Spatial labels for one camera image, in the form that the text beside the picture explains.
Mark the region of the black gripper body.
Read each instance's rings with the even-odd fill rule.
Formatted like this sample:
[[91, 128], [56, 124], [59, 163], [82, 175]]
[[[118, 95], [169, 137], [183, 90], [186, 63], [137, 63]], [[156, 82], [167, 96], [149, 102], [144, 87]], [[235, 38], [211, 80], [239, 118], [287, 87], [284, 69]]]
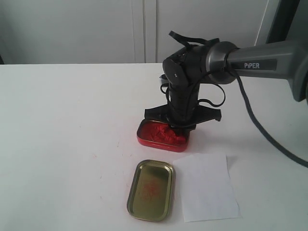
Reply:
[[199, 84], [192, 84], [188, 88], [180, 89], [170, 84], [166, 87], [167, 103], [158, 107], [145, 109], [144, 119], [166, 123], [173, 128], [194, 130], [196, 125], [211, 120], [221, 120], [221, 110], [213, 103], [212, 107], [200, 105], [209, 100], [199, 99]]

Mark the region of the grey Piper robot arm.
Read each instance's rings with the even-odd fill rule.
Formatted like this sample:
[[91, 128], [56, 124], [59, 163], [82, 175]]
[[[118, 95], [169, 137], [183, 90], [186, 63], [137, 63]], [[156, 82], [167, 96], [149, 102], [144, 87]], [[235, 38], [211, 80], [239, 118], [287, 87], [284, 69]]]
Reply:
[[285, 79], [294, 100], [305, 100], [308, 46], [298, 41], [282, 41], [238, 48], [231, 42], [214, 39], [200, 46], [185, 45], [163, 61], [163, 71], [167, 103], [146, 109], [145, 119], [193, 129], [197, 124], [221, 119], [219, 109], [200, 105], [202, 83], [229, 84], [238, 76]]

